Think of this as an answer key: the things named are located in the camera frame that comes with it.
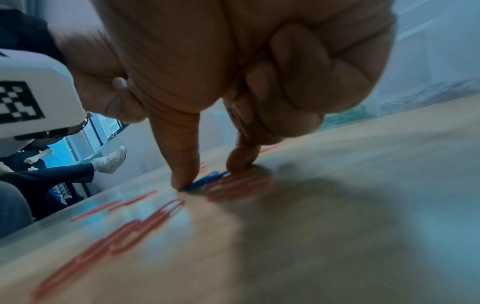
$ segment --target white sneaker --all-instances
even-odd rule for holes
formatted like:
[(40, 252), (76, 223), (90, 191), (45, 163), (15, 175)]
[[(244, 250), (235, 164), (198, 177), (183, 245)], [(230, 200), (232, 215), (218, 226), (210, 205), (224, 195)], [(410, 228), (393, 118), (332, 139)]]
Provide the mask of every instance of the white sneaker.
[(95, 171), (112, 174), (124, 163), (127, 158), (127, 148), (121, 146), (107, 156), (99, 157), (91, 161)]

